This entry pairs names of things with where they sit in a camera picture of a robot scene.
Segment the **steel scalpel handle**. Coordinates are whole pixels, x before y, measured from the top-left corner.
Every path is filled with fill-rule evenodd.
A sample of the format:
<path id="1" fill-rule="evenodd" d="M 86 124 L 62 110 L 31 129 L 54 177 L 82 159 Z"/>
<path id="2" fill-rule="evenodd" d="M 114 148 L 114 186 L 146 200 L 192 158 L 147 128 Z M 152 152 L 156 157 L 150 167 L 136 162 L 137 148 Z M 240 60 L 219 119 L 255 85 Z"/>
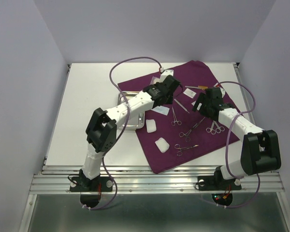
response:
<path id="1" fill-rule="evenodd" d="M 182 104 L 180 103 L 177 99 L 174 99 L 174 101 L 185 111 L 189 114 L 188 109 Z"/>

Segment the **white blue suture packet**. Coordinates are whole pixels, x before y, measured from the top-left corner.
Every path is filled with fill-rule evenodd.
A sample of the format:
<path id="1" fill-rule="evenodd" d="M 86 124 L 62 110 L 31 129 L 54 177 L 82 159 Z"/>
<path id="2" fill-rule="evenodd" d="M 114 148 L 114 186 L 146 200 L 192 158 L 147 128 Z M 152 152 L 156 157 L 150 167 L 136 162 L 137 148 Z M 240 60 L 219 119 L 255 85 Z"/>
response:
<path id="1" fill-rule="evenodd" d="M 156 106 L 152 109 L 152 111 L 167 116 L 169 113 L 170 108 L 165 106 Z"/>

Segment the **stainless steel tray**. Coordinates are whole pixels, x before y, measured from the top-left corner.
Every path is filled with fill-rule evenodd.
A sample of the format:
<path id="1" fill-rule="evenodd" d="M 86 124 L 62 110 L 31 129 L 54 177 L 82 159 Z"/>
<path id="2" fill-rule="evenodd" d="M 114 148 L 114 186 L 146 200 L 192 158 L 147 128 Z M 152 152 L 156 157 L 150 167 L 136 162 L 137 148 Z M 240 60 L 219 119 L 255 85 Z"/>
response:
<path id="1" fill-rule="evenodd" d="M 138 91 L 123 91 L 123 94 L 126 96 L 127 100 L 134 98 Z M 137 130 L 141 129 L 145 125 L 145 113 L 141 112 L 138 115 L 136 113 L 132 113 L 130 115 L 129 121 L 126 125 L 126 130 Z"/>

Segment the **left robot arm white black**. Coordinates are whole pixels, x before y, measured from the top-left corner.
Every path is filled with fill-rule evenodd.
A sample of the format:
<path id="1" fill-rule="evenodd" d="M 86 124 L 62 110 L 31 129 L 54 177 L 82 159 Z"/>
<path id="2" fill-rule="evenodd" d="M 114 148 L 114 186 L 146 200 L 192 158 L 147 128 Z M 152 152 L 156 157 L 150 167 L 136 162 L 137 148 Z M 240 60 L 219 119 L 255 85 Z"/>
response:
<path id="1" fill-rule="evenodd" d="M 171 104 L 180 81 L 168 75 L 162 82 L 145 87 L 135 97 L 118 106 L 102 110 L 96 109 L 86 128 L 87 155 L 79 171 L 78 185 L 88 191 L 96 191 L 100 181 L 102 158 L 116 144 L 117 129 L 123 127 L 130 118 L 157 106 Z"/>

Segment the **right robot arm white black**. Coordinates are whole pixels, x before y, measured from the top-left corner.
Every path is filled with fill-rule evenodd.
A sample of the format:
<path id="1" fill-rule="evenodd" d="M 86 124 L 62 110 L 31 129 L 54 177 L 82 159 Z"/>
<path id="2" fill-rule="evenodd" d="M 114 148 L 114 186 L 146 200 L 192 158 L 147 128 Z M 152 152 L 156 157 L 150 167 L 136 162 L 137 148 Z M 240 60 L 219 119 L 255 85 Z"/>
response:
<path id="1" fill-rule="evenodd" d="M 281 168 L 277 133 L 252 124 L 234 106 L 225 103 L 221 88 L 213 87 L 201 93 L 193 111 L 227 127 L 242 142 L 240 159 L 217 167 L 213 175 L 199 176 L 198 190 L 224 190 L 227 187 L 239 190 L 241 186 L 237 180 Z"/>

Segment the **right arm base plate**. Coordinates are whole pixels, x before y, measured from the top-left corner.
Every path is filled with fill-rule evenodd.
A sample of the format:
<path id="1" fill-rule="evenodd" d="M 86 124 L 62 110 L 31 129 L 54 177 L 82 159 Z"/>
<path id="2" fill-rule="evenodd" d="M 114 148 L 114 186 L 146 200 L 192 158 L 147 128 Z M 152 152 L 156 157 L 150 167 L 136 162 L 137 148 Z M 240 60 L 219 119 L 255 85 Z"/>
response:
<path id="1" fill-rule="evenodd" d="M 198 176 L 198 181 L 194 185 L 196 190 L 200 191 L 225 191 L 229 190 L 241 190 L 241 185 L 235 184 L 235 179 L 225 180 L 216 179 L 213 175 Z"/>

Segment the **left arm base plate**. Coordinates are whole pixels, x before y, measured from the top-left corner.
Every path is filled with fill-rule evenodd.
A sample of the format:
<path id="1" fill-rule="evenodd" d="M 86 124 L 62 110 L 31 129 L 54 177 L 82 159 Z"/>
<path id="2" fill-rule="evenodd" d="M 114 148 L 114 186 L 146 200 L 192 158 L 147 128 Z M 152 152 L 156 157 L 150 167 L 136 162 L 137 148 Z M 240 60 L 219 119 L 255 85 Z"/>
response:
<path id="1" fill-rule="evenodd" d="M 93 180 L 83 181 L 81 177 L 68 176 L 70 192 L 112 192 L 113 182 L 108 176 L 98 176 Z"/>

